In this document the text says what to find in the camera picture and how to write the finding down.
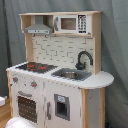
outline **gray wall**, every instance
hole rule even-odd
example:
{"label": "gray wall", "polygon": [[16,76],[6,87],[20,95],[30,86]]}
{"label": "gray wall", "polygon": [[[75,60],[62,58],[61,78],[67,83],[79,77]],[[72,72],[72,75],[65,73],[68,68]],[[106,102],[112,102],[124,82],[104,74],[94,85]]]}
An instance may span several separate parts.
{"label": "gray wall", "polygon": [[25,61],[19,13],[100,10],[102,13],[102,70],[114,83],[106,88],[106,121],[114,128],[128,122],[128,1],[127,0],[6,0],[13,65]]}
{"label": "gray wall", "polygon": [[0,96],[8,96],[6,68],[8,67],[3,2],[0,0]]}

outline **stovetop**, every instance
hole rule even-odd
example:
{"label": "stovetop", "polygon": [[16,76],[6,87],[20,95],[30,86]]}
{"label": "stovetop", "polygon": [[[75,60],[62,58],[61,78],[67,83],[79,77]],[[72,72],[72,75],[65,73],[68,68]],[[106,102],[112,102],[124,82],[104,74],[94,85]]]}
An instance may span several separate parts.
{"label": "stovetop", "polygon": [[27,64],[21,65],[21,66],[16,67],[16,68],[31,71],[31,72],[46,73],[46,72],[48,72],[54,68],[57,68],[57,66],[35,63],[35,62],[29,62]]}

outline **countertop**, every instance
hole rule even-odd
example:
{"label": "countertop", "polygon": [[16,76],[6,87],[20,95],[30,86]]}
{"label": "countertop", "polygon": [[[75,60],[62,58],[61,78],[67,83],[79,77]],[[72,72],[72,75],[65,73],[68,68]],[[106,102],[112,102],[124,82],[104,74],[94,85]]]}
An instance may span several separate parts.
{"label": "countertop", "polygon": [[23,65],[25,63],[10,67],[6,71],[15,71],[17,73],[19,72],[19,73],[29,74],[29,75],[41,77],[46,80],[62,82],[64,84],[69,84],[71,86],[77,86],[79,88],[84,88],[84,89],[96,89],[96,88],[107,87],[107,86],[111,85],[114,81],[114,77],[110,73],[107,73],[104,71],[100,71],[96,75],[92,74],[90,77],[88,77],[84,81],[75,81],[75,80],[64,79],[64,78],[55,77],[55,76],[51,75],[53,72],[55,72],[61,68],[64,68],[64,67],[57,67],[53,70],[50,70],[49,72],[47,72],[45,74],[38,74],[35,72],[24,71],[24,70],[19,70],[19,69],[15,68],[15,67]]}

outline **oven door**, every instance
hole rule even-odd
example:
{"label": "oven door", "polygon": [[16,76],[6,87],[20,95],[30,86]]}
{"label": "oven door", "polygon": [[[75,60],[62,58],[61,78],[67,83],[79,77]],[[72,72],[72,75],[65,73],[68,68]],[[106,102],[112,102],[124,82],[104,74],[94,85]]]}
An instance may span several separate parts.
{"label": "oven door", "polygon": [[11,86],[13,117],[22,117],[36,128],[44,125],[43,94]]}

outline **white cabinet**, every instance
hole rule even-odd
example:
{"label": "white cabinet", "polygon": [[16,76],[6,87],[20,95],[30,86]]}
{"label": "white cabinet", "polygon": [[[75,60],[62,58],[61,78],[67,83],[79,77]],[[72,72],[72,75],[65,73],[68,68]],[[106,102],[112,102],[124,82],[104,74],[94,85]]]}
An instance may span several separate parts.
{"label": "white cabinet", "polygon": [[36,128],[42,128],[44,126],[43,94],[12,85],[11,95],[13,117],[24,118]]}
{"label": "white cabinet", "polygon": [[45,81],[45,128],[82,128],[81,90]]}

